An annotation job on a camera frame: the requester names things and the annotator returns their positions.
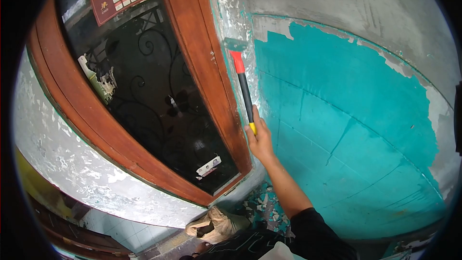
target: yellow handle end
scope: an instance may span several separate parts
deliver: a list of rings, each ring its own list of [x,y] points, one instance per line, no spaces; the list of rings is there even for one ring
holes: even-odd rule
[[[253,130],[254,135],[257,135],[257,127],[255,126],[255,123],[249,123],[249,127]]]

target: wooden door frame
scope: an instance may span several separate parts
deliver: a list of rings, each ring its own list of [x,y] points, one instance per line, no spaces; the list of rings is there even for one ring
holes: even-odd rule
[[[180,198],[208,206],[250,172],[250,153],[209,0],[164,3],[191,76],[240,173],[215,195],[161,163],[114,119],[67,48],[55,0],[47,0],[32,27],[28,39],[31,63],[56,110],[88,143],[130,174]]]

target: plastic bag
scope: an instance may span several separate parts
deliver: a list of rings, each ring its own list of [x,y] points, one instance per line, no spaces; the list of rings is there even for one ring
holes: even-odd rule
[[[250,222],[246,217],[229,214],[213,206],[205,216],[189,223],[185,232],[188,235],[198,237],[200,240],[216,244],[227,240],[238,230],[248,228],[249,225]]]

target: gray plaster wall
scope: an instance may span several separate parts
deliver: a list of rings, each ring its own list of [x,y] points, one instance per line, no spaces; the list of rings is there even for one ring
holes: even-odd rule
[[[215,19],[215,29],[217,37],[222,41],[225,37],[245,40],[248,43],[247,49],[242,53],[244,66],[246,67],[246,78],[249,84],[250,97],[252,102],[263,112],[263,117],[267,109],[261,107],[260,92],[258,90],[258,77],[256,73],[255,51],[252,34],[251,14],[247,7],[247,0],[210,0],[212,13]],[[244,99],[237,73],[234,70],[234,63],[227,49],[222,46],[222,53],[228,69],[228,76],[231,81],[234,95],[236,97],[237,109],[241,115],[241,121],[248,124]],[[242,200],[250,191],[255,189],[266,175],[266,170],[262,163],[251,156],[252,170],[246,176],[245,181],[241,182],[235,190],[226,197],[219,198],[216,205],[224,208],[231,208],[232,204]]]
[[[459,59],[435,0],[248,0],[247,9],[311,20],[368,39],[416,68],[454,107]]]
[[[23,52],[14,98],[14,139],[45,179],[92,208],[136,222],[184,228],[206,209],[159,191],[87,145],[43,93]]]
[[[252,101],[263,117],[268,107],[258,89],[254,39],[266,41],[268,31],[292,39],[288,24],[293,20],[327,25],[328,33],[336,33],[336,28],[353,33],[406,61],[429,87],[429,118],[440,150],[430,171],[445,201],[452,199],[461,161],[455,153],[453,127],[455,86],[461,73],[454,39],[435,0],[210,0],[210,4],[218,38],[249,43],[243,53],[246,76]],[[245,111],[232,58],[224,46],[222,51],[239,109]],[[390,58],[390,67],[398,67]],[[413,70],[407,67],[402,72],[408,76]]]

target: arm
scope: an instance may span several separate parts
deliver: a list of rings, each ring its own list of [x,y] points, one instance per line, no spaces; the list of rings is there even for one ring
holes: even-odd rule
[[[253,106],[255,136],[249,126],[244,129],[249,139],[249,147],[268,171],[279,203],[291,220],[295,241],[289,244],[291,251],[306,259],[357,259],[355,250],[342,241],[327,226],[322,216],[315,211],[311,201],[294,179],[284,169],[273,152],[271,132]]]
[[[305,209],[312,208],[313,205],[274,154],[271,132],[266,126],[265,120],[260,118],[255,105],[253,106],[253,113],[257,135],[253,134],[248,125],[244,127],[249,139],[250,151],[268,171],[274,192],[279,198],[279,203],[287,217],[291,219],[292,216]]]

